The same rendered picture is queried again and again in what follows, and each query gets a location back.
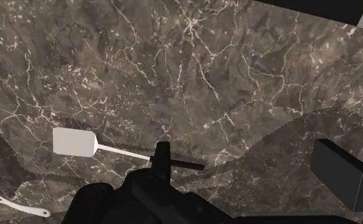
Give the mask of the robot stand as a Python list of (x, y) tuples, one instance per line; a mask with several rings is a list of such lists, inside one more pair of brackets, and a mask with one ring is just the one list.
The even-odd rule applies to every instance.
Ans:
[(363, 0), (255, 0), (281, 8), (358, 26)]

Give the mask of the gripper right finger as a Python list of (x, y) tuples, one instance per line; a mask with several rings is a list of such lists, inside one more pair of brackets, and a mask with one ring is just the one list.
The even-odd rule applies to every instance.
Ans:
[(362, 161), (329, 139), (317, 139), (310, 168), (349, 210), (363, 212)]

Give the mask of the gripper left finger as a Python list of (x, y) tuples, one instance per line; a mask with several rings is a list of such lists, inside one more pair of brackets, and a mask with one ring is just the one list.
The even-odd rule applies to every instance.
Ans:
[(62, 224), (162, 224), (170, 204), (170, 143), (157, 143), (150, 168), (130, 172), (121, 187), (91, 183), (72, 199)]

